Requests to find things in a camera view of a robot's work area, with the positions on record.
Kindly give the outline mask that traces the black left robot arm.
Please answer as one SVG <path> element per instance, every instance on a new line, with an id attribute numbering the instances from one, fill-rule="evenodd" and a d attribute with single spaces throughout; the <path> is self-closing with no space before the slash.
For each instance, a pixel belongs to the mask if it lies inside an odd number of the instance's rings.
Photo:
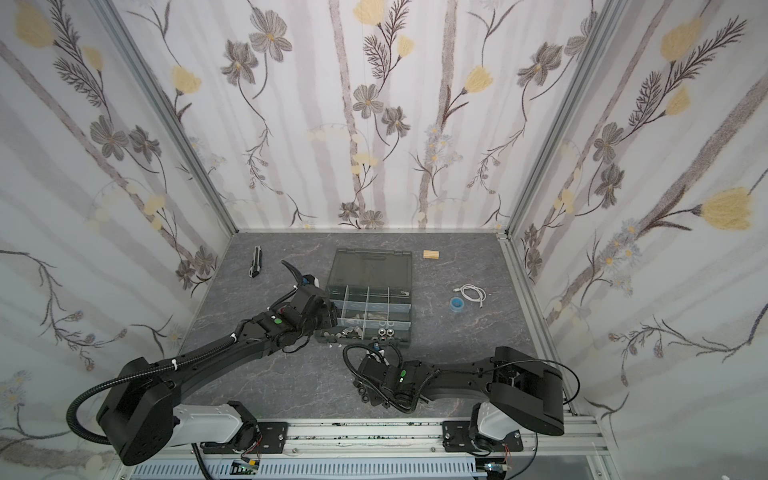
<path id="1" fill-rule="evenodd" d="M 195 407 L 184 400 L 230 371 L 294 347 L 298 340 L 337 323 L 338 310 L 323 289 L 299 286 L 203 347 L 155 363 L 143 357 L 129 362 L 118 377 L 72 401 L 67 425 L 84 440 L 111 446 L 126 466 L 184 444 L 248 450 L 262 433 L 242 403 Z"/>

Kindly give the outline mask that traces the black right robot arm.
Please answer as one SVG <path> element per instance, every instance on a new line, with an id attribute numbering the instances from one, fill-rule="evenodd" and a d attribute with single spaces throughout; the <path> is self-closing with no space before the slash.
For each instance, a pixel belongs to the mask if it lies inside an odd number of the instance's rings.
<path id="1" fill-rule="evenodd" d="M 342 359 L 363 401 L 403 414 L 414 413 L 420 402 L 474 399 L 527 430 L 562 436 L 564 406 L 575 399 L 564 397 L 565 365 L 506 346 L 488 358 L 458 364 L 406 361 L 401 354 L 389 361 L 367 345 L 345 346 Z"/>

